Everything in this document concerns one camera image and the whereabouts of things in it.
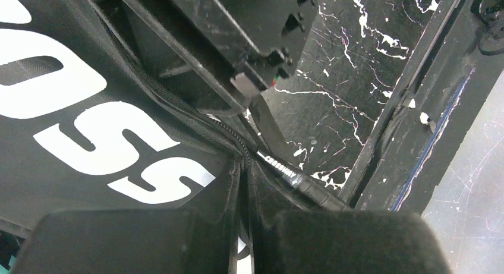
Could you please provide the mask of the black racket bag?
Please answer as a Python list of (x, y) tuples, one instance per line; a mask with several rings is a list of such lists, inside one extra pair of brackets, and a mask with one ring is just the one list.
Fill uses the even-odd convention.
[(93, 209), (190, 209), (248, 238), (235, 138), (145, 66), (123, 0), (1, 0), (1, 232)]

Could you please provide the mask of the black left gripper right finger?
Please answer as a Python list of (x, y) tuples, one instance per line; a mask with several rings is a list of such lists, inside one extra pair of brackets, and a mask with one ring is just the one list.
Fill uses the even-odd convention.
[(415, 213), (300, 210), (258, 163), (248, 169), (254, 273), (450, 273)]

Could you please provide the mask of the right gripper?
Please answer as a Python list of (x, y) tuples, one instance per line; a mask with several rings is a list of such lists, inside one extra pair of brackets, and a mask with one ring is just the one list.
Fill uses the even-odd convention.
[(204, 114), (248, 107), (271, 154), (296, 159), (261, 92), (294, 75), (317, 0), (121, 0), (146, 71)]

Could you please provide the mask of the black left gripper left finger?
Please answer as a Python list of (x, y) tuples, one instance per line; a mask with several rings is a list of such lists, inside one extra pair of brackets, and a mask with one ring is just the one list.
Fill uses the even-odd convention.
[(12, 273), (235, 273), (241, 167), (178, 208), (80, 210), (45, 216)]

